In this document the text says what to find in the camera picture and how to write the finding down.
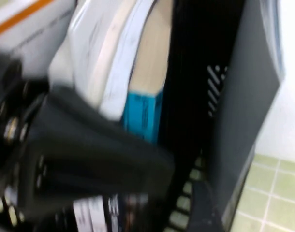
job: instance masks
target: black object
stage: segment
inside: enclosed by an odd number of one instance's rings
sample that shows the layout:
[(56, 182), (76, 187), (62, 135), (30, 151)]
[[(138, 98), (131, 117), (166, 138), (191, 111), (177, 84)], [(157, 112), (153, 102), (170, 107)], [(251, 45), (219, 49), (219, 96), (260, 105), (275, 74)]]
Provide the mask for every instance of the black object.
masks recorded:
[(105, 120), (66, 87), (47, 95), (24, 146), (18, 207), (27, 217), (96, 195), (164, 199), (174, 172), (170, 153)]
[(261, 2), (265, 1), (246, 1), (212, 130), (208, 181), (226, 218), (230, 217), (228, 203), (243, 184), (251, 149), (283, 78), (281, 57), (273, 52), (278, 54), (280, 47), (270, 49), (271, 39), (279, 32), (265, 28), (270, 15)]
[(211, 186), (196, 181), (192, 188), (192, 212), (186, 232), (224, 232)]

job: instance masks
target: grout line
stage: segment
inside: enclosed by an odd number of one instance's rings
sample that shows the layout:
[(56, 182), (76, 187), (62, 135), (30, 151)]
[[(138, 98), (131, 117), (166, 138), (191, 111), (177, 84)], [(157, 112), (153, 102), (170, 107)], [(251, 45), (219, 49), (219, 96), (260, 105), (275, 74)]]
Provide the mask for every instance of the grout line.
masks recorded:
[(290, 171), (284, 171), (284, 170), (278, 170), (279, 173), (284, 173), (284, 174), (289, 174), (289, 175), (294, 175), (295, 176), (295, 173), (294, 172), (290, 172)]
[(265, 169), (270, 169), (270, 170), (273, 170), (275, 171), (276, 168), (272, 168), (272, 167), (269, 167), (267, 165), (264, 165), (264, 164), (261, 164), (261, 163), (257, 163), (257, 162), (252, 162), (252, 165), (256, 166), (256, 167), (260, 167), (260, 168), (265, 168)]
[(277, 168), (276, 168), (275, 173), (274, 173), (274, 177), (273, 177), (272, 186), (271, 186), (270, 193), (269, 193), (267, 206), (266, 206), (266, 209), (265, 209), (264, 219), (263, 219), (262, 225), (260, 227), (260, 232), (263, 232), (264, 227), (265, 227), (265, 223), (266, 223), (267, 216), (268, 216), (268, 211), (269, 211), (269, 206), (270, 206), (270, 202), (271, 202), (271, 195), (273, 194), (273, 190), (274, 190), (274, 187), (275, 187), (275, 184), (276, 184), (276, 181), (277, 181), (277, 175), (278, 175), (278, 169), (280, 167), (280, 163), (281, 163), (281, 160), (279, 159), (278, 164), (277, 164)]
[(270, 193), (268, 193), (266, 191), (262, 191), (260, 189), (254, 188), (254, 187), (250, 187), (250, 186), (245, 185), (245, 189), (250, 190), (250, 191), (254, 191), (254, 192), (258, 192), (258, 193), (261, 193), (261, 194), (266, 195), (266, 196), (271, 196), (271, 197), (276, 198), (278, 200), (282, 200), (282, 201), (285, 201), (285, 202), (295, 204), (295, 200), (291, 200), (291, 199), (288, 199), (288, 198), (285, 198), (285, 197), (281, 197), (281, 196), (276, 195), (276, 194), (270, 194)]
[(260, 218), (257, 218), (257, 217), (254, 217), (254, 216), (252, 216), (252, 215), (249, 215), (249, 214), (246, 214), (246, 213), (243, 213), (242, 211), (240, 211), (240, 210), (237, 210), (236, 211), (238, 214), (240, 214), (240, 215), (242, 215), (242, 216), (244, 216), (244, 217), (247, 217), (247, 218), (249, 218), (249, 219), (252, 219), (252, 220), (254, 220), (254, 221), (258, 221), (258, 222), (263, 222), (263, 220), (262, 219), (260, 219)]
[(295, 231), (292, 231), (288, 228), (285, 228), (285, 227), (282, 227), (282, 226), (279, 226), (273, 222), (270, 222), (270, 221), (266, 221), (264, 222), (262, 219), (260, 218), (257, 218), (257, 217), (254, 217), (254, 216), (251, 216), (249, 214), (246, 214), (246, 213), (243, 213), (242, 211), (240, 210), (237, 210), (237, 213), (244, 216), (244, 217), (247, 217), (248, 219), (251, 219), (251, 220), (254, 220), (254, 221), (258, 221), (258, 222), (261, 222), (261, 224), (266, 224), (268, 226), (271, 226), (271, 227), (274, 227), (274, 228), (277, 228), (279, 230), (282, 230), (282, 231), (285, 231), (285, 232), (295, 232)]
[[(260, 163), (256, 163), (256, 162), (253, 162), (252, 165), (254, 165), (256, 167), (264, 168), (264, 169), (273, 170), (273, 171), (276, 170), (275, 168), (271, 168), (269, 166), (266, 166), (266, 165), (260, 164)], [(295, 172), (286, 171), (286, 170), (282, 170), (282, 169), (279, 169), (279, 168), (278, 168), (277, 171), (278, 171), (278, 173), (289, 174), (289, 175), (294, 175), (295, 176)]]

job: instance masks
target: label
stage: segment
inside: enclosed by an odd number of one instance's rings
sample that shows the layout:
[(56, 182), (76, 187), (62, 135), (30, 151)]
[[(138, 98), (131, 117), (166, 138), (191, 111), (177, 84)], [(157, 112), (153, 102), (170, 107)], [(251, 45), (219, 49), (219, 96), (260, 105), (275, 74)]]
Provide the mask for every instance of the label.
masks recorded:
[(107, 232), (102, 197), (75, 201), (74, 215), (78, 232)]
[(104, 218), (103, 198), (90, 198), (88, 203), (94, 232), (106, 232), (107, 227)]

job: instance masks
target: white book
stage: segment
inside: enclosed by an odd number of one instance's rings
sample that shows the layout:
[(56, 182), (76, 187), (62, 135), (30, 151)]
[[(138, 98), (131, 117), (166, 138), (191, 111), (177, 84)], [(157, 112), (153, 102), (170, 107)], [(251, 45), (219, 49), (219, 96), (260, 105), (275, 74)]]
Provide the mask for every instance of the white book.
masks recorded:
[(137, 0), (121, 34), (99, 112), (110, 120), (120, 120), (128, 92), (141, 34), (155, 0)]

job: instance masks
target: book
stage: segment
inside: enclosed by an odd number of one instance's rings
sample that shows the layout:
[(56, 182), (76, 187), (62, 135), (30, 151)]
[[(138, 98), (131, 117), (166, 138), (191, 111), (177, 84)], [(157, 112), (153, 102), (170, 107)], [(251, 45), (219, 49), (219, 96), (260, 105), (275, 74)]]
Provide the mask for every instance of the book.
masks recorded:
[(124, 127), (157, 142), (171, 37), (173, 1), (158, 0), (147, 19), (124, 112)]
[(99, 108), (104, 117), (120, 121), (141, 34), (155, 0), (137, 0), (121, 34)]

